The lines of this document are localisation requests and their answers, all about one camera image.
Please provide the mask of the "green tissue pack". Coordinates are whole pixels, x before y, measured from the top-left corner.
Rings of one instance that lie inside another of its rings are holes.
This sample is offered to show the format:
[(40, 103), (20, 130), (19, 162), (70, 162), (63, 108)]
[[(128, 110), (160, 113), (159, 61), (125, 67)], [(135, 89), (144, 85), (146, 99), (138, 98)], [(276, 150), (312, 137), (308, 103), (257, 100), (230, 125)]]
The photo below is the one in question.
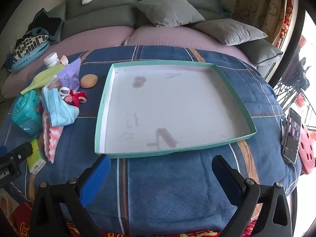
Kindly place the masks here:
[(32, 154), (27, 158), (27, 165), (29, 172), (33, 175), (37, 175), (47, 162), (39, 146), (38, 140), (33, 139), (31, 145), (33, 150)]

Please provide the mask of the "pink white knitted cloth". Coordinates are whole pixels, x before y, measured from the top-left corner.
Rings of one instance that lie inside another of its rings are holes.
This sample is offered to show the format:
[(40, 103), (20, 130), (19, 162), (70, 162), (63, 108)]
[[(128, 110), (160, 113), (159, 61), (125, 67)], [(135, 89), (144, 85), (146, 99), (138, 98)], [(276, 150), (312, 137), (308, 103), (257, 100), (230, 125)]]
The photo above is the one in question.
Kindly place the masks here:
[(53, 164), (55, 161), (57, 144), (62, 135), (64, 127), (51, 126), (49, 115), (46, 110), (43, 111), (42, 125), (43, 125), (43, 143), (44, 143), (45, 156), (47, 160), (51, 164)]

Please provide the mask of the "blue face mask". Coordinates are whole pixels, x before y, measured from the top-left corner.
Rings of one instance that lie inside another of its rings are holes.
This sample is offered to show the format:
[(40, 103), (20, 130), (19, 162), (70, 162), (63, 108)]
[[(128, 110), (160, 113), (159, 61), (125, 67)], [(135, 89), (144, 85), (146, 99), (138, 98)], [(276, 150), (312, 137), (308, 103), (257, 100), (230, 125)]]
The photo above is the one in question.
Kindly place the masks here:
[(52, 127), (71, 125), (79, 116), (79, 108), (67, 104), (57, 88), (43, 87), (42, 98)]

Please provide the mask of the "green cloth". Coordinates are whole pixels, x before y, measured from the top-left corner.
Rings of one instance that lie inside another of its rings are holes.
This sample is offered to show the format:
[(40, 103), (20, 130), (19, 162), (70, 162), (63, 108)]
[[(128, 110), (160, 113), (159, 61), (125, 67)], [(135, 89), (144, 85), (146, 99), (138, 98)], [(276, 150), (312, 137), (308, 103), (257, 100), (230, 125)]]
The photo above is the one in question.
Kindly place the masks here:
[(64, 69), (64, 65), (58, 64), (52, 67), (47, 68), (46, 70), (38, 73), (32, 80), (31, 84), (22, 90), (21, 95), (25, 95), (29, 91), (33, 89), (38, 89), (44, 87), (50, 80), (57, 75), (62, 69)]

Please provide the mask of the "tan makeup sponge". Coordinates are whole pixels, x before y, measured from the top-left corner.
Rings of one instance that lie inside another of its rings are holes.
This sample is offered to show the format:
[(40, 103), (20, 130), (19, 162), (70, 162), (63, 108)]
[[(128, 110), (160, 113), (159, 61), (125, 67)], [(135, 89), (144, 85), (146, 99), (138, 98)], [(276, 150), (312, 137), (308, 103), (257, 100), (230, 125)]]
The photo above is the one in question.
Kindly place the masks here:
[(98, 76), (94, 74), (87, 74), (80, 80), (81, 88), (88, 89), (94, 87), (98, 82)]

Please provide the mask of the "purple baby wipes pack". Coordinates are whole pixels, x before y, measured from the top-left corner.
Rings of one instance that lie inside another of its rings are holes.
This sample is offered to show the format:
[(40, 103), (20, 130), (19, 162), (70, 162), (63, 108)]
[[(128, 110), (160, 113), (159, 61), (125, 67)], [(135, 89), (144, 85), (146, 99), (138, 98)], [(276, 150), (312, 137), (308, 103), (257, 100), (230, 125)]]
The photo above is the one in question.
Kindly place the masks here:
[(79, 72), (81, 66), (81, 59), (78, 58), (72, 63), (64, 67), (57, 77), (60, 81), (61, 87), (67, 87), (73, 91), (77, 91), (80, 87)]

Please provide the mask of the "pink floral scrunchie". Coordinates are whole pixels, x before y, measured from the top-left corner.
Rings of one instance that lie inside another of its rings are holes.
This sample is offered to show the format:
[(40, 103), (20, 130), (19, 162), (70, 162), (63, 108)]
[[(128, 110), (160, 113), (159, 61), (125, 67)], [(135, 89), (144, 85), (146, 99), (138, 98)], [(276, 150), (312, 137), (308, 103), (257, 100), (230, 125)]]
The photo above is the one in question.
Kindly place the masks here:
[(62, 64), (63, 66), (67, 66), (69, 64), (69, 60), (68, 58), (63, 55), (60, 59), (59, 59), (59, 64)]

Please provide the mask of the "teal plastic house box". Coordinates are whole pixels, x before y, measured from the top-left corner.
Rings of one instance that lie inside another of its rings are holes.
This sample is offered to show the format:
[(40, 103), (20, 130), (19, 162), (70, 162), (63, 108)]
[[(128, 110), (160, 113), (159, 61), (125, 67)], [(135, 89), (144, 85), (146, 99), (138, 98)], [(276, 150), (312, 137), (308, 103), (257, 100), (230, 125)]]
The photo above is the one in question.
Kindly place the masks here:
[(41, 99), (35, 90), (31, 90), (17, 98), (12, 121), (28, 135), (35, 135), (42, 130)]

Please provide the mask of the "pink round stool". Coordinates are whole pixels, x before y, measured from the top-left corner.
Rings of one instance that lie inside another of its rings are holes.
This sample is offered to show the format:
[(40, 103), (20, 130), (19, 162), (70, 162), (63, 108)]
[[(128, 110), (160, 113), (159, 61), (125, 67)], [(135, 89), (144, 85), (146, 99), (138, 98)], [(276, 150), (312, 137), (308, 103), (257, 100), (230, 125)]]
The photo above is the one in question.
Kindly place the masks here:
[(315, 168), (315, 131), (309, 131), (307, 126), (301, 124), (299, 143), (299, 156), (302, 163), (302, 174), (310, 174)]

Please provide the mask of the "teal shallow cardboard tray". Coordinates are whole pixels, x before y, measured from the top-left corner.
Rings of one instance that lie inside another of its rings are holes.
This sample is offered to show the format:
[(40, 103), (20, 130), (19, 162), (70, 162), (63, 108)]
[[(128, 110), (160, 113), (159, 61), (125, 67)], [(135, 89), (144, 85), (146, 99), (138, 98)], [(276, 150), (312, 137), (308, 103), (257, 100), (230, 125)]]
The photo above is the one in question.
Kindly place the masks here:
[(152, 157), (244, 141), (256, 131), (217, 65), (144, 60), (110, 67), (94, 147), (111, 158)]

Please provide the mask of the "white pill bottle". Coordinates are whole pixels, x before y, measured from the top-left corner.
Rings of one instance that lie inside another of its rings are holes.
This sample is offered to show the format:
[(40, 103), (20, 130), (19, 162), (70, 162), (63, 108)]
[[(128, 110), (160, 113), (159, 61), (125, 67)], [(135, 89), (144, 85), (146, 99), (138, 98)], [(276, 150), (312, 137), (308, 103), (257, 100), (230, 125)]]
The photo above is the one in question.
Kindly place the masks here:
[(44, 64), (47, 68), (53, 67), (59, 63), (59, 57), (56, 52), (49, 54), (45, 59), (44, 59)]

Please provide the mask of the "black white patterned cushion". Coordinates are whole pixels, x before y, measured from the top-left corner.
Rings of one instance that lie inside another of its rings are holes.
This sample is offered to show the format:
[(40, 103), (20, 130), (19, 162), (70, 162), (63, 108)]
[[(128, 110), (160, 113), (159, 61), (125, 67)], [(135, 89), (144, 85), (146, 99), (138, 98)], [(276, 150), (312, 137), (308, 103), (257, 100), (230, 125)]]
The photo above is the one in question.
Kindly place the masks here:
[(11, 70), (17, 73), (41, 57), (49, 48), (49, 36), (40, 34), (24, 38), (15, 48)]

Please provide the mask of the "pink sofa seat cover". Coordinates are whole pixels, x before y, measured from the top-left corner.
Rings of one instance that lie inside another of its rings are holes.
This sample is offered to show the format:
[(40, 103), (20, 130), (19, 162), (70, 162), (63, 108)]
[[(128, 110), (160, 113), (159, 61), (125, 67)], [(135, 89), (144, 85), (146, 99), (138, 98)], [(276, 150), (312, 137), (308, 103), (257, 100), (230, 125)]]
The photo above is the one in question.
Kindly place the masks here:
[(194, 48), (230, 55), (250, 64), (250, 60), (236, 46), (225, 46), (207, 34), (190, 27), (163, 28), (150, 25), (134, 30), (127, 26), (103, 27), (85, 31), (58, 44), (52, 45), (39, 59), (18, 73), (10, 73), (1, 84), (1, 97), (10, 99), (23, 90), (28, 79), (44, 64), (44, 58), (56, 52), (59, 56), (101, 48), (127, 45), (165, 45), (170, 47)]

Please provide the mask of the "patterned beige curtain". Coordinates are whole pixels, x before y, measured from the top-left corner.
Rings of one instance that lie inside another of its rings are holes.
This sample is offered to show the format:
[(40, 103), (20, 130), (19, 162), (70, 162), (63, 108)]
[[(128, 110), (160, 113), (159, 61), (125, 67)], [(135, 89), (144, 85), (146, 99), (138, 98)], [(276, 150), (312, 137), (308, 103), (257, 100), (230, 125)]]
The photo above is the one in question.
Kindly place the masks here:
[(266, 41), (276, 44), (285, 18), (286, 0), (237, 0), (232, 18), (267, 34)]

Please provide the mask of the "grey throw pillow upright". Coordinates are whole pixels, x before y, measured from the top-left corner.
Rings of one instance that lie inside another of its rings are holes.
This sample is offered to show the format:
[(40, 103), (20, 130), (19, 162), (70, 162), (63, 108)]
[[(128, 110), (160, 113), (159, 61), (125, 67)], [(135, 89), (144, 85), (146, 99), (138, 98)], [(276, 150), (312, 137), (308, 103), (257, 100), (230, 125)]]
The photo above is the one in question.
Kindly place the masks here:
[(135, 6), (156, 27), (179, 27), (205, 21), (187, 0), (142, 0)]

